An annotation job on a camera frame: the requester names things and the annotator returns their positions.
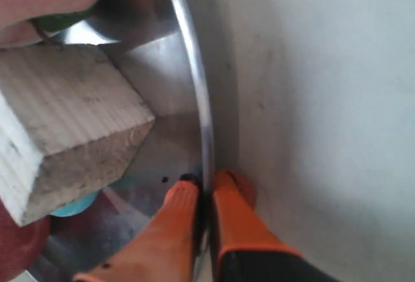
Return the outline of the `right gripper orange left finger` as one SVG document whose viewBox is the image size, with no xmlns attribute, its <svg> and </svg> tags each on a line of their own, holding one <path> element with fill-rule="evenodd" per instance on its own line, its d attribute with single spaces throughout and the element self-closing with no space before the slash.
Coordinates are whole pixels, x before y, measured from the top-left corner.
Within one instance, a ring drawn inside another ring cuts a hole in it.
<svg viewBox="0 0 415 282">
<path fill-rule="evenodd" d="M 141 233 L 73 281 L 192 281 L 199 194 L 198 177 L 182 175 Z"/>
</svg>

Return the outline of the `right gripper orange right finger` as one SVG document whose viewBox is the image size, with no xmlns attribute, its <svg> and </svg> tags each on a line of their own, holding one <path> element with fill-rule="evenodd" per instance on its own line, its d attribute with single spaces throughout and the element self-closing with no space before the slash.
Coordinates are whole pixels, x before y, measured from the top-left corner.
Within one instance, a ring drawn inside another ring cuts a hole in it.
<svg viewBox="0 0 415 282">
<path fill-rule="evenodd" d="M 256 193 L 232 170 L 213 180 L 215 281 L 333 281 L 279 240 L 254 211 Z"/>
</svg>

